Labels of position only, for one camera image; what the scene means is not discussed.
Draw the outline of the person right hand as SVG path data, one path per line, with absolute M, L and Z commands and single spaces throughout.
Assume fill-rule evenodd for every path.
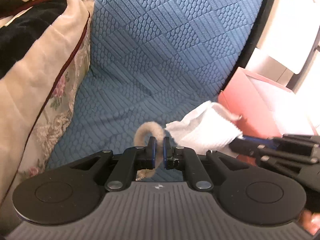
M 315 235 L 320 228 L 320 213 L 304 210 L 300 215 L 299 223 L 306 231 Z

